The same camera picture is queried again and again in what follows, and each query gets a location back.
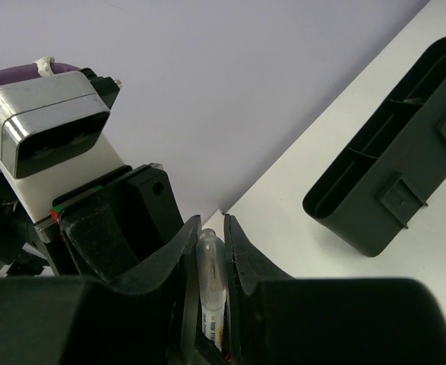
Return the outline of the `white pen red cap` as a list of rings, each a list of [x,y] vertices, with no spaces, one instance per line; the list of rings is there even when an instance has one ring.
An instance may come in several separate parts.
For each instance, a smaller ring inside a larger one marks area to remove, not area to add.
[[[222,351],[227,275],[225,244],[212,229],[201,231],[195,248],[201,301],[201,330]]]

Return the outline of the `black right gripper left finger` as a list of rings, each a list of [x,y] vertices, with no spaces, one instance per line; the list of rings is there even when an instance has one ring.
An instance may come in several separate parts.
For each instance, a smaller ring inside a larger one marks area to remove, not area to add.
[[[0,364],[189,364],[199,216],[115,280],[0,278]]]

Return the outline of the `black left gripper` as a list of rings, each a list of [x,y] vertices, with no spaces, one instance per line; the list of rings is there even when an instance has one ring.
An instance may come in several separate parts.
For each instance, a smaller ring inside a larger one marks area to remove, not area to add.
[[[26,243],[59,275],[109,282],[136,266],[112,208],[97,197],[104,179],[92,153],[19,180],[0,165],[0,267],[33,274],[40,261]]]

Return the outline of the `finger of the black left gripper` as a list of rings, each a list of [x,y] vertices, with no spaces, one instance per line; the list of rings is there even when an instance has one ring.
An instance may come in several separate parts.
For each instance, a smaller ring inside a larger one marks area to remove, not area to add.
[[[139,260],[165,246],[184,221],[168,174],[157,165],[142,165],[104,188],[118,225]]]

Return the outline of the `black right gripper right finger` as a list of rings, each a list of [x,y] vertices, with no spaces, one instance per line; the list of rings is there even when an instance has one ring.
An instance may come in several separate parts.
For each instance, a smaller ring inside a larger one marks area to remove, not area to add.
[[[446,321],[408,278],[297,279],[224,218],[235,364],[446,364]]]

